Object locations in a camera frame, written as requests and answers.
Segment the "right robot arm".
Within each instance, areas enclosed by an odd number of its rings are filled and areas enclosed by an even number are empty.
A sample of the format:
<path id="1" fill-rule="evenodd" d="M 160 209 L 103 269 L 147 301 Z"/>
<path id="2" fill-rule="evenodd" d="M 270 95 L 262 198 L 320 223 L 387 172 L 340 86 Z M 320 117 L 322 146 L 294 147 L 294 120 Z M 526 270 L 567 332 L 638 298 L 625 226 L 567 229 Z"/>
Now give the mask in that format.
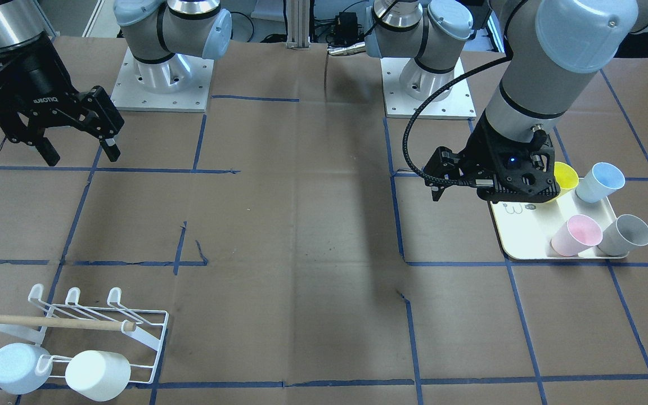
<path id="1" fill-rule="evenodd" d="M 219 59 L 231 40 L 231 13 L 218 1 L 116 1 L 113 10 L 149 91 L 178 89 L 190 77 L 184 56 Z M 0 128 L 8 141 L 33 146 L 53 167 L 60 157 L 44 133 L 73 127 L 116 161 L 123 125 L 104 88 L 75 89 L 38 6 L 0 1 Z"/>

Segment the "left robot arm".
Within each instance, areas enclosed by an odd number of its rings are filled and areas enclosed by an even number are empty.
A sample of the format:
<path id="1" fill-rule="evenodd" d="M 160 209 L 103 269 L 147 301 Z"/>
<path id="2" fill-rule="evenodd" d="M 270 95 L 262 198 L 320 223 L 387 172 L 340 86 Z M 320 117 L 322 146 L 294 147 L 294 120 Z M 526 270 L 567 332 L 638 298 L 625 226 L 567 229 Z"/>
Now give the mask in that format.
<path id="1" fill-rule="evenodd" d="M 453 69 L 473 28 L 456 1 L 371 1 L 363 33 L 371 57 L 406 57 L 407 92 L 422 104 L 403 133 L 407 165 L 438 201 L 452 186 L 472 187 L 493 203 L 555 199 L 555 149 L 550 131 L 628 34 L 648 33 L 648 1 L 489 1 L 507 43 L 506 56 L 466 74 Z M 507 69 L 465 148 L 439 147 L 424 167 L 408 139 L 424 108 L 453 85 L 491 67 Z"/>

